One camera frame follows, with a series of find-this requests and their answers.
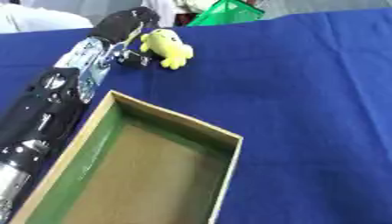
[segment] stuffed toy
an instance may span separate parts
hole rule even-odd
[[[162,67],[169,67],[173,70],[183,67],[186,61],[193,57],[193,49],[185,45],[175,31],[167,29],[157,29],[150,34],[141,37],[142,45],[140,50],[145,53],[152,50],[154,53],[164,57],[161,61]]]

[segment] silver metal part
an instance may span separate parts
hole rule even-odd
[[[49,151],[49,145],[45,141],[32,139],[22,142],[22,145],[41,154],[46,154]]]
[[[66,53],[55,67],[76,67],[80,71],[78,92],[80,99],[89,103],[95,90],[102,84],[110,70],[110,62],[115,51],[122,51],[128,42],[120,42],[105,48],[102,40],[86,38],[79,42],[71,52]]]
[[[0,163],[0,224],[8,220],[12,201],[29,178],[29,174],[19,171],[9,164]]]
[[[60,73],[56,73],[54,76],[44,80],[43,85],[45,88],[55,89],[61,87],[64,83],[66,83],[66,78]]]

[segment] blue tablecloth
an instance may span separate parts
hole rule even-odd
[[[178,32],[187,67],[114,65],[93,107],[113,88],[243,135],[219,223],[392,223],[392,10]],[[0,108],[86,33],[0,35]]]

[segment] white cloth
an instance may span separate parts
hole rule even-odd
[[[173,0],[143,0],[142,6],[154,10],[160,16],[159,26],[174,26],[177,7]]]
[[[68,12],[42,8],[32,9],[12,3],[0,4],[0,33],[77,29],[92,26],[88,19]]]
[[[201,13],[208,10],[217,0],[180,0],[184,1],[190,11]]]
[[[142,0],[20,0],[24,6],[43,7],[54,11],[67,11],[98,24],[107,15],[125,11],[142,4]]]

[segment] person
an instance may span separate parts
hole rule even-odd
[[[69,12],[33,9],[14,3],[0,3],[0,33],[37,32],[91,28],[91,22]]]

